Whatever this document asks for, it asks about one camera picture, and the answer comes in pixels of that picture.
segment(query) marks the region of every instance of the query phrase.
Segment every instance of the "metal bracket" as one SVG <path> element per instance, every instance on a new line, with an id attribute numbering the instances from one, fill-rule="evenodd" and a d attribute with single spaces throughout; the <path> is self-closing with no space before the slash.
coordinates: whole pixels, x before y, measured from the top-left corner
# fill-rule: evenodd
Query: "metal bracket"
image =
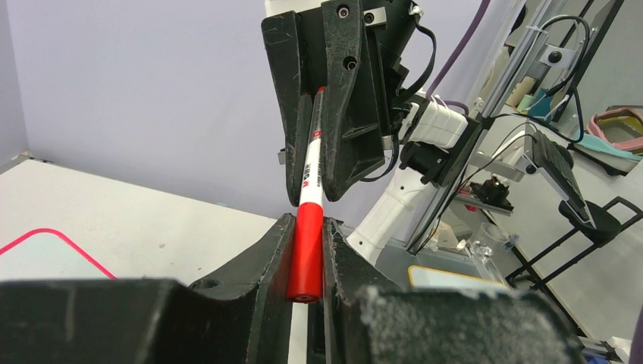
<path id="1" fill-rule="evenodd" d="M 490 171 L 491 173 L 498 174 L 516 182 L 520 182 L 525 176 L 524 172 L 516 169 L 514 166 L 498 160 L 492 161 L 491 157 L 480 153 L 473 153 L 469 164 L 474 167 L 484 168 L 485 171 Z"/>
<path id="2" fill-rule="evenodd" d="M 286 148 L 282 148 L 277 153 L 277 158 L 279 159 L 279 165 L 285 165 L 286 164 Z"/>
<path id="3" fill-rule="evenodd" d="M 386 24 L 386 9 L 384 7 L 364 11 L 366 27 Z"/>
<path id="4" fill-rule="evenodd" d="M 385 135 L 382 137 L 382 146 L 384 146 L 384 150 L 393 148 L 393 139 L 390 135 Z"/>
<path id="5" fill-rule="evenodd" d="M 549 67 L 568 68 L 576 59 L 576 50 L 546 44 L 537 61 Z"/>

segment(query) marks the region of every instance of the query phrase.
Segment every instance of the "electronic device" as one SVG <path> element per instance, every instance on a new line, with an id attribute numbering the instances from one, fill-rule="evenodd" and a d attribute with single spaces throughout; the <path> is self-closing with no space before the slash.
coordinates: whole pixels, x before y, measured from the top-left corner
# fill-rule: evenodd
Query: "electronic device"
<path id="1" fill-rule="evenodd" d="M 478 199 L 491 206 L 496 206 L 501 209 L 513 211 L 511 202 L 507 200 L 509 196 L 509 181 L 501 180 L 496 175 L 491 175 L 491 178 L 482 184 L 471 182 L 471 191 L 478 197 Z"/>
<path id="2" fill-rule="evenodd" d="M 541 131 L 534 130 L 529 133 L 532 138 L 527 138 L 525 146 L 531 151 L 529 158 L 535 168 L 545 177 L 545 180 L 560 194 L 566 204 L 572 209 L 580 221 L 596 227 L 591 217 L 587 203 L 581 194 L 576 178 L 572 172 L 570 155 L 565 149 L 552 142 Z"/>

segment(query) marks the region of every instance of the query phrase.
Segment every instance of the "white table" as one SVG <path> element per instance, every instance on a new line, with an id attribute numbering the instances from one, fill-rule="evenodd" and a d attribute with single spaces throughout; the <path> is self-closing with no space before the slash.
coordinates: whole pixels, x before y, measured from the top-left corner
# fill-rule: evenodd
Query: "white table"
<path id="1" fill-rule="evenodd" d="M 273 223 L 42 162 L 0 174 L 0 247 L 34 229 L 55 229 L 117 278 L 189 284 L 251 246 Z M 31 266 L 29 278 L 39 276 L 56 278 Z M 289 362 L 305 362 L 307 315 L 305 305 L 294 305 Z"/>
<path id="2" fill-rule="evenodd" d="M 503 113 L 512 112 L 505 108 Z M 498 119 L 482 143 L 482 150 L 493 152 L 520 117 Z M 553 141 L 566 145 L 549 130 L 539 127 Z M 621 195 L 643 206 L 640 194 L 641 165 L 627 177 L 609 177 L 589 160 L 575 156 L 573 169 L 583 196 L 602 206 L 614 196 Z M 488 173 L 480 173 L 474 180 L 485 180 Z M 556 239 L 571 230 L 571 224 L 557 211 L 561 198 L 540 176 L 525 176 L 510 187 L 509 201 L 515 206 L 511 217 L 495 215 L 507 230 L 520 235 L 517 244 L 524 257 L 531 259 Z M 621 221 L 631 214 L 626 209 L 614 209 Z M 621 233 L 602 249 L 594 251 L 581 262 L 553 279 L 548 287 L 568 309 L 579 326 L 595 339 L 609 337 L 632 338 L 636 318 L 643 303 L 643 281 L 640 261 L 643 259 L 641 233 L 643 223 L 635 224 Z M 535 265 L 544 277 L 589 246 L 582 234 L 576 234 Z"/>

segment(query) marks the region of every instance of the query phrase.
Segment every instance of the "red marker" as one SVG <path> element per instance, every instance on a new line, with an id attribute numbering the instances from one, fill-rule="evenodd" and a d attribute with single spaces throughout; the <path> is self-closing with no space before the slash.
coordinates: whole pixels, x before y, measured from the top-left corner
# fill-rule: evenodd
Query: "red marker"
<path id="1" fill-rule="evenodd" d="M 303 170 L 300 207 L 297 209 L 293 260 L 290 263 L 287 298 L 313 303 L 323 295 L 322 288 L 322 105 L 324 87 L 315 95 L 310 138 Z"/>

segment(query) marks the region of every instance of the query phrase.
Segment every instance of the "teal object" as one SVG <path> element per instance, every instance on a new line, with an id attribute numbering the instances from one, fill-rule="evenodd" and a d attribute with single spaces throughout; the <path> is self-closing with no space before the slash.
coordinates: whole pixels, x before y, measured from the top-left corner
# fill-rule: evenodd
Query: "teal object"
<path id="1" fill-rule="evenodd" d="M 529 106 L 531 106 L 532 103 L 534 103 L 535 100 L 536 100 L 536 98 L 534 96 L 525 95 L 525 97 L 523 97 L 522 100 L 520 100 L 520 103 L 518 104 L 518 107 L 516 108 L 516 111 L 518 111 L 518 112 L 525 111 L 525 109 L 528 108 Z"/>
<path id="2" fill-rule="evenodd" d="M 544 96 L 546 92 L 547 92 L 546 89 L 540 89 L 535 96 L 536 101 L 541 100 L 541 98 Z M 544 116 L 549 114 L 549 111 L 551 111 L 551 109 L 549 109 L 549 105 L 551 104 L 552 97 L 553 96 L 546 97 L 542 99 L 538 104 L 532 105 L 532 108 L 530 108 L 529 111 L 527 111 L 527 115 L 532 116 L 534 118 L 544 118 Z M 547 120 L 543 119 L 541 120 L 541 123 L 549 124 L 550 121 L 551 119 L 549 118 Z"/>
<path id="3" fill-rule="evenodd" d="M 578 133 L 576 133 L 576 135 L 574 136 L 574 139 L 578 137 L 579 135 Z M 639 162 L 643 159 L 643 156 L 641 155 L 632 154 L 631 152 L 627 152 L 626 150 L 618 149 L 615 146 L 612 146 L 611 144 L 606 142 L 605 140 L 602 140 L 598 136 L 591 135 L 588 133 L 585 133 L 583 135 L 583 140 L 580 141 L 579 145 L 584 146 L 587 149 L 594 150 L 596 152 L 614 155 L 615 157 L 629 159 L 635 162 Z"/>

